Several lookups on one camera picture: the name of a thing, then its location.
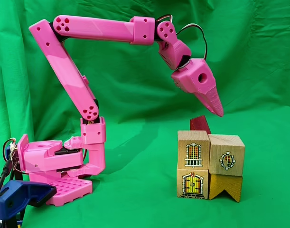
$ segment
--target pink robotic arm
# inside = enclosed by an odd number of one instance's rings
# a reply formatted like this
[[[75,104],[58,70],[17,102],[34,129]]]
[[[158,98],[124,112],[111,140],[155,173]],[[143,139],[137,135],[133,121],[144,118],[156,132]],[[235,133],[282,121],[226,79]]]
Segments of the pink robotic arm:
[[[105,168],[105,120],[99,115],[98,102],[64,47],[67,38],[127,42],[132,45],[159,44],[159,54],[175,72],[175,84],[194,94],[212,113],[223,116],[213,74],[204,59],[191,58],[191,50],[177,38],[171,21],[133,17],[129,22],[60,15],[49,23],[41,20],[29,27],[59,81],[80,112],[81,136],[62,141],[29,142],[25,134],[17,150],[22,171],[30,181],[55,185],[57,194],[47,202],[63,205],[92,192],[92,183],[80,180],[97,175]],[[83,164],[83,149],[89,162]]]

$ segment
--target green fabric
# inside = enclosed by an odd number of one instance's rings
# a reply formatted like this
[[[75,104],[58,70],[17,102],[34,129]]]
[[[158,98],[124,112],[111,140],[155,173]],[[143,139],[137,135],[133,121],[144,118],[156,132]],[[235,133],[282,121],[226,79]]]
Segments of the green fabric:
[[[27,207],[23,227],[290,227],[290,0],[0,0],[0,167],[10,137],[66,140],[80,114],[28,27],[57,15],[129,21],[171,13],[199,24],[224,117],[174,86],[158,45],[69,39],[106,119],[106,169],[63,207]],[[179,35],[204,55],[195,28]],[[176,197],[177,131],[206,115],[246,145],[241,202]]]

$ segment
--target blue clamp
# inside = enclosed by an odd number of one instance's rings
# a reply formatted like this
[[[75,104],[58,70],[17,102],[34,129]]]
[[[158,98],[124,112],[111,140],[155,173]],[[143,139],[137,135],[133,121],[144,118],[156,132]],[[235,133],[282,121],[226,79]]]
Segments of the blue clamp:
[[[27,205],[40,207],[56,194],[48,184],[10,180],[0,191],[0,220],[9,220]]]

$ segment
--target door illustration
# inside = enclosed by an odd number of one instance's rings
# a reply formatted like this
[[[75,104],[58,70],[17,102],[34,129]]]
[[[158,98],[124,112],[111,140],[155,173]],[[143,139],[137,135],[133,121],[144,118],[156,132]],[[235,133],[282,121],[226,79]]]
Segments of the door illustration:
[[[195,143],[186,145],[186,164],[185,166],[189,167],[202,167],[203,165],[201,164],[201,145],[197,145]]]
[[[204,198],[203,196],[203,177],[196,175],[194,172],[182,176],[184,198]]]

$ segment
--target building block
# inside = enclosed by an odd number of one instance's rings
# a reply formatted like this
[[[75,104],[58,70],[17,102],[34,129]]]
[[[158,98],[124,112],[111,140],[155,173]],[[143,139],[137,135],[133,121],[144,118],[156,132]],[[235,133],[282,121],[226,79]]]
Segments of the building block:
[[[190,130],[192,131],[206,131],[207,134],[211,134],[206,117],[201,115],[199,117],[190,120]]]
[[[177,196],[208,198],[208,170],[177,169]]]
[[[178,168],[209,169],[210,141],[206,131],[178,131]]]
[[[210,200],[225,190],[236,202],[240,202],[243,177],[211,174],[209,179]]]
[[[209,134],[209,172],[230,176],[242,176],[245,145],[236,135]]]

